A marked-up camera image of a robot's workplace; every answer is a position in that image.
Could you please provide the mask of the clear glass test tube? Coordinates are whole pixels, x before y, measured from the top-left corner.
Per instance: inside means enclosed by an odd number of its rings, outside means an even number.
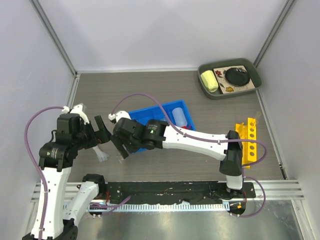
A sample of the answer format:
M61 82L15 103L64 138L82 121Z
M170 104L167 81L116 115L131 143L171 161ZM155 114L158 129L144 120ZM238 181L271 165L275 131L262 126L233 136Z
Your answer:
M253 125L256 126L259 123L259 118L261 117L262 113L258 111L253 118Z

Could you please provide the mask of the red cap wash bottle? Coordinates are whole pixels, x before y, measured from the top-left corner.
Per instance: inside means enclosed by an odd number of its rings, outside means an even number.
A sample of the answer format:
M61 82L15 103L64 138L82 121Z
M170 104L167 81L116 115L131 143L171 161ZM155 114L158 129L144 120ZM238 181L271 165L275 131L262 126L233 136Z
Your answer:
M172 116L175 121L175 125L184 129L191 129L191 125L188 124L184 111L181 107L174 108L172 110Z

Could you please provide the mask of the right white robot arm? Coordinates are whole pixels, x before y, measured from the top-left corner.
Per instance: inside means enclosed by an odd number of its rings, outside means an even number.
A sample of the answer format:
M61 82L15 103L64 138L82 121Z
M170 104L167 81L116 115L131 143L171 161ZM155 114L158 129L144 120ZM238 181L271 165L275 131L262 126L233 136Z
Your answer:
M226 177L226 193L233 198L244 191L242 177L243 146L236 131L226 135L209 134L150 119L143 125L122 117L113 128L113 143L124 158L139 149L178 149L203 154L220 162L219 172Z

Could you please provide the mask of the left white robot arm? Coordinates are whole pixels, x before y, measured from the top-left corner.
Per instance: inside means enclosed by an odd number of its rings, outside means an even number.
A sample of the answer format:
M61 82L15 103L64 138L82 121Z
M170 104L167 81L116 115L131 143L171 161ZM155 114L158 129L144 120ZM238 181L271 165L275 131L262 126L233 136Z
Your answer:
M106 195L104 176L87 174L71 203L64 208L67 182L78 151L97 147L111 139L102 117L97 115L94 119L97 131L82 113L65 113L58 117L51 140L39 150L39 162L35 166L42 185L37 215L32 230L23 236L24 240L75 240L79 222L91 201Z

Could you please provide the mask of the blue divided plastic bin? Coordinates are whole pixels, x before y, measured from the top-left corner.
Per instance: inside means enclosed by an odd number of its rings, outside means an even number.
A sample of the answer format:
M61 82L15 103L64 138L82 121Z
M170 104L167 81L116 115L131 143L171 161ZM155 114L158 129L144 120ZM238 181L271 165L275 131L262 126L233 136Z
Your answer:
M196 127L193 123L192 117L189 113L188 107L184 100L181 99L177 101L164 103L162 104L162 107L165 110L166 114L168 115L168 118L171 120L171 122L174 125L176 125L176 123L175 123L172 111L175 108L182 108L188 124L191 125L191 129L189 130L192 130L192 131L196 130ZM158 121L163 121L168 123L167 118L165 117L163 111L160 109L158 105L129 111L128 113L132 120L136 120L142 125L147 125L149 120L158 120Z

